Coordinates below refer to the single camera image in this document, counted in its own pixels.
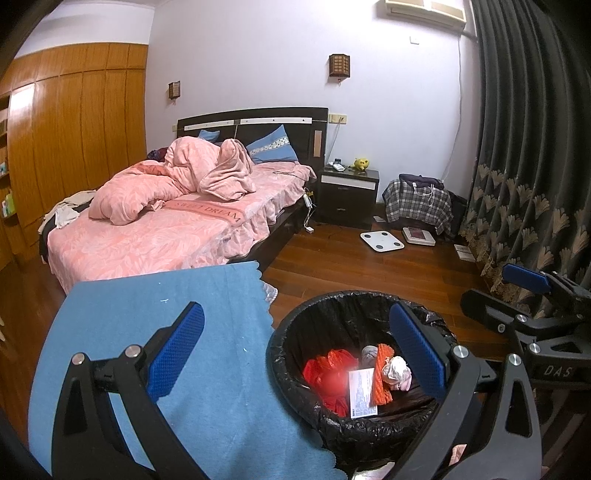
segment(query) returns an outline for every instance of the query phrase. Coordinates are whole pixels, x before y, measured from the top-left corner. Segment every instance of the crumpled tissue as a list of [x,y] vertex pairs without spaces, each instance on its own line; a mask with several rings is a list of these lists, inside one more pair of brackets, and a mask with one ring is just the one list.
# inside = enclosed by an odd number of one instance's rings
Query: crumpled tissue
[[390,385],[390,390],[407,392],[410,390],[413,375],[404,358],[395,356],[384,365],[382,369],[382,380],[384,380],[384,383]]

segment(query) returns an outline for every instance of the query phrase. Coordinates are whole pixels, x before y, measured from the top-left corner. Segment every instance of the nightstand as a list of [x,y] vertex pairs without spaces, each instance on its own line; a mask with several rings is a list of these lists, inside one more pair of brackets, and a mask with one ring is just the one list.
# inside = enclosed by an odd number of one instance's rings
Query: nightstand
[[317,215],[319,222],[371,229],[378,196],[377,170],[339,172],[325,167],[320,172]]

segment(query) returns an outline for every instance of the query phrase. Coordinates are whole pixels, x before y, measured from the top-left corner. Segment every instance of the white scale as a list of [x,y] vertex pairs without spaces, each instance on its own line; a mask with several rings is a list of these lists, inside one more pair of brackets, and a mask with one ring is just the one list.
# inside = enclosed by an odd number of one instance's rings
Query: white scale
[[404,248],[404,244],[398,238],[385,231],[362,233],[361,240],[376,252],[391,252]]

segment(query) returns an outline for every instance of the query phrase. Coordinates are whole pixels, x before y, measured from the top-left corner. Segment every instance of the dark wooden headboard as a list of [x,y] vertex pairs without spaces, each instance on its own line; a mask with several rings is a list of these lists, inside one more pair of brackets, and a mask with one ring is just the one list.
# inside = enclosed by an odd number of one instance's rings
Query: dark wooden headboard
[[209,113],[179,120],[177,138],[197,137],[202,129],[219,130],[218,141],[236,138],[249,145],[283,124],[300,163],[318,175],[324,168],[328,115],[327,108],[297,106]]

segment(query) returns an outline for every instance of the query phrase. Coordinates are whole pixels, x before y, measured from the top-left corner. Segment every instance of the trash can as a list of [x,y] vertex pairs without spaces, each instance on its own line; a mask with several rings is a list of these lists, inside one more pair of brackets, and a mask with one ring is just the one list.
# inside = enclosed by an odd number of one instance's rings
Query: trash can
[[[309,300],[281,322],[267,351],[277,385],[287,403],[320,433],[324,446],[346,472],[378,468],[395,462],[433,414],[437,404],[413,378],[408,392],[392,392],[393,401],[378,408],[378,415],[351,419],[339,417],[324,406],[302,376],[309,359],[344,349],[361,358],[367,345],[386,343],[400,351],[389,330],[393,295],[371,291],[340,291]],[[455,345],[445,321],[425,307],[405,301],[426,325],[435,327]]]

